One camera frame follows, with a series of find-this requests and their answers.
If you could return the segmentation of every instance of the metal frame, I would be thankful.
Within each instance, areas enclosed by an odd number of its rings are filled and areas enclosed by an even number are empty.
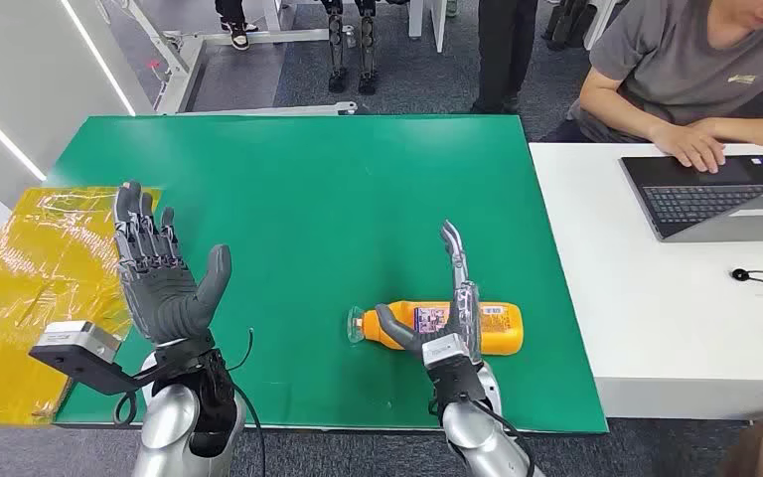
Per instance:
[[[247,38],[251,44],[329,40],[329,31],[322,28],[282,31],[277,14],[277,9],[281,8],[281,2],[274,3],[274,7],[272,11],[265,8],[267,26],[271,31],[248,34]],[[154,109],[158,114],[185,112],[197,75],[200,72],[200,66],[203,63],[206,45],[229,45],[229,35],[188,35],[181,32],[164,32],[159,30],[156,24],[147,16],[139,0],[129,0],[125,8],[142,27],[168,64],[168,71],[163,75],[157,74],[157,77],[162,82],[162,86],[154,102]]]
[[[339,116],[352,115],[358,105],[351,101],[320,106],[263,107],[260,109],[231,109],[227,111],[181,112],[187,116],[244,115],[244,116]]]

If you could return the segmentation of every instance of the green tabletop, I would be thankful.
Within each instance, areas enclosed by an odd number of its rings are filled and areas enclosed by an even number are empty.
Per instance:
[[[263,424],[437,426],[419,363],[351,344],[345,319],[354,305],[448,299],[448,218],[482,300],[522,308],[522,349],[488,357],[505,416],[523,429],[607,430],[515,116],[94,117],[46,185],[128,179],[164,190],[195,276],[213,244],[229,245],[212,330],[234,364],[254,328],[232,376]],[[149,351],[133,331],[116,361],[134,373]],[[107,423],[117,399],[78,385],[56,423]]]

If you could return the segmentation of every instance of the man's arm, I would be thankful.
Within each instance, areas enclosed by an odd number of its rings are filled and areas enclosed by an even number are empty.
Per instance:
[[[684,166],[717,172],[724,163],[723,145],[700,128],[676,126],[634,106],[618,92],[620,80],[593,67],[580,90],[580,107],[604,124],[652,141]]]
[[[763,119],[709,117],[690,126],[716,139],[752,142],[763,146]]]

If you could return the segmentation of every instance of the bottle label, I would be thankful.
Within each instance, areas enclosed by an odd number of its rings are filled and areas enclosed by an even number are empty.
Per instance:
[[[434,333],[446,324],[449,307],[423,306],[413,310],[413,329],[419,333]],[[502,333],[510,330],[511,319],[506,306],[481,305],[481,332]]]

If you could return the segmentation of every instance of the white table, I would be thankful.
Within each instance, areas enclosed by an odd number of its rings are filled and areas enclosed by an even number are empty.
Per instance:
[[[763,242],[658,242],[619,163],[653,145],[531,152],[606,414],[763,415],[763,285],[729,277],[763,269]]]

